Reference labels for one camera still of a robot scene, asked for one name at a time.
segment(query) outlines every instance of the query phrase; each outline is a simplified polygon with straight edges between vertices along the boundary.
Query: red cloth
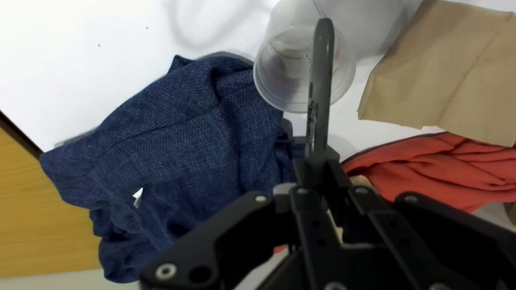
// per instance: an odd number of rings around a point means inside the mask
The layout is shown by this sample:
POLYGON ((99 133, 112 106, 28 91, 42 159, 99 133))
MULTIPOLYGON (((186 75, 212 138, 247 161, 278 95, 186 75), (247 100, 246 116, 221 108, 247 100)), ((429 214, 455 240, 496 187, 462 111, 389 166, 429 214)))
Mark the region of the red cloth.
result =
POLYGON ((408 190, 465 211, 516 201, 516 148, 454 133, 388 143, 358 153, 342 166, 349 175, 367 175, 391 201, 408 190))

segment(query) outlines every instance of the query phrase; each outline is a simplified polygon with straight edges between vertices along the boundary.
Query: beige cloth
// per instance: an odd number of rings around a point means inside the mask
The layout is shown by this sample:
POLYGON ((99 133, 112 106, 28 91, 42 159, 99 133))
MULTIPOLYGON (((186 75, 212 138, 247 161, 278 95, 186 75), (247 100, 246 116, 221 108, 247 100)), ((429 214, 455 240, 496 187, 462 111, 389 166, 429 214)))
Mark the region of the beige cloth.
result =
POLYGON ((373 71, 362 119, 516 143, 516 17, 428 0, 373 71))

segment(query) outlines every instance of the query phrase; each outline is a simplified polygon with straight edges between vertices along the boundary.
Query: denim fabric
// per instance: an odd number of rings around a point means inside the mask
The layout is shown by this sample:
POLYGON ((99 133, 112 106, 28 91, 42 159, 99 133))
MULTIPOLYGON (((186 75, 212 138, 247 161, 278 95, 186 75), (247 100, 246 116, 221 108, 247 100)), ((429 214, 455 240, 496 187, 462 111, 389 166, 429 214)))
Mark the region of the denim fabric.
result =
POLYGON ((96 130, 42 154, 62 198, 91 209, 113 282, 249 190, 294 178, 283 112, 259 95, 252 62, 176 56, 167 75, 96 130), (139 207, 133 193, 144 187, 139 207))

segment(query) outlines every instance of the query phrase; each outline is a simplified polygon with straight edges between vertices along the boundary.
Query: metal bolt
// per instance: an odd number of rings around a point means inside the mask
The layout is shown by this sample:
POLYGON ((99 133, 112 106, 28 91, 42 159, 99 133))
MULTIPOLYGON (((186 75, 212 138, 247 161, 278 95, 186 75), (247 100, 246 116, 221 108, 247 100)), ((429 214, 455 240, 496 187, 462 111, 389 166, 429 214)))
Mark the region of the metal bolt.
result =
POLYGON ((326 283, 325 290, 347 290, 347 286, 341 282, 329 282, 326 283))
POLYGON ((155 275, 157 275, 159 280, 170 280, 170 278, 173 278, 176 275, 176 272, 178 272, 176 264, 168 262, 168 264, 162 264, 157 269, 155 275))
POLYGON ((257 203, 265 203, 265 201, 268 201, 268 198, 263 196, 263 195, 259 195, 255 199, 257 199, 257 203))
POLYGON ((309 188, 299 188, 297 193, 307 195, 307 193, 309 193, 309 188))
POLYGON ((404 199, 405 199, 407 203, 418 203, 418 196, 415 196, 415 195, 407 195, 404 199))
POLYGON ((368 188, 365 188, 365 187, 358 187, 358 188, 355 188, 355 193, 358 193, 358 195, 368 195, 368 193, 370 193, 370 190, 368 190, 368 188))
POLYGON ((452 288, 446 283, 433 283, 429 290, 452 290, 452 288))

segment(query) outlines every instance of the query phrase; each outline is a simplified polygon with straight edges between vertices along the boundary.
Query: clear plastic cup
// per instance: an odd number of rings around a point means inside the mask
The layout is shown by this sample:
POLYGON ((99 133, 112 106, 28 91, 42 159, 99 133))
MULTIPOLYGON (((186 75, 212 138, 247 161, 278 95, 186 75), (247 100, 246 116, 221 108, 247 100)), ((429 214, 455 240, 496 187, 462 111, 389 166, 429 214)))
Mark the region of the clear plastic cup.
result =
MULTIPOLYGON (((309 109, 312 45, 320 17, 321 13, 313 0, 283 0, 273 9, 254 77, 260 95, 283 111, 309 109)), ((354 53, 336 29, 331 103, 347 91, 354 75, 354 53)))

